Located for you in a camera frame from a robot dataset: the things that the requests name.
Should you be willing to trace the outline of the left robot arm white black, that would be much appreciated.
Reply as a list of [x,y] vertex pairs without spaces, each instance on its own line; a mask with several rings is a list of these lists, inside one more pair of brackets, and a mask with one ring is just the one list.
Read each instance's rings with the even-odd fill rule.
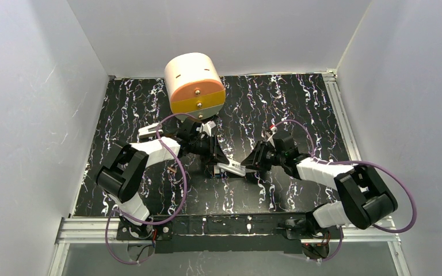
[[198,155],[209,166],[229,164],[212,134],[213,122],[207,124],[188,117],[172,134],[158,135],[143,143],[115,142],[102,163],[93,173],[94,183],[102,188],[117,204],[120,213],[134,225],[161,225],[149,220],[150,211],[138,191],[146,168],[168,160],[179,162],[188,155]]

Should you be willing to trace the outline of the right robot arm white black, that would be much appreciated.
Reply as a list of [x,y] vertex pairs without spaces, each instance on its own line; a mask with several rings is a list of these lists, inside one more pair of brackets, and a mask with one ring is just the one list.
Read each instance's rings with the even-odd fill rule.
[[280,166],[302,181],[335,189],[338,202],[323,204],[306,214],[313,231],[352,224],[366,229],[398,208],[397,200],[375,168],[364,164],[324,164],[299,151],[292,135],[281,131],[267,141],[258,141],[242,166],[254,171],[269,171]]

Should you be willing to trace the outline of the white remote control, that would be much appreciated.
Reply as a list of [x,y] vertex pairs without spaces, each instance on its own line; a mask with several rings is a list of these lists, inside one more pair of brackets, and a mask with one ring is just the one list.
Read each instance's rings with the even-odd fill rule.
[[233,160],[229,164],[218,163],[217,167],[219,167],[223,172],[232,173],[240,177],[244,177],[246,175],[246,167],[241,166],[240,163]]

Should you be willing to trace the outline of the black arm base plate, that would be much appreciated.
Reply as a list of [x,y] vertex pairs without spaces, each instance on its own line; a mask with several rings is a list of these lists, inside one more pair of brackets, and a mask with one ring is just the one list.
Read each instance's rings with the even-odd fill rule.
[[329,243],[341,238],[332,226],[320,228],[305,213],[187,214],[162,225],[137,226],[121,217],[116,239],[149,242],[159,254],[176,252],[279,251],[329,254]]

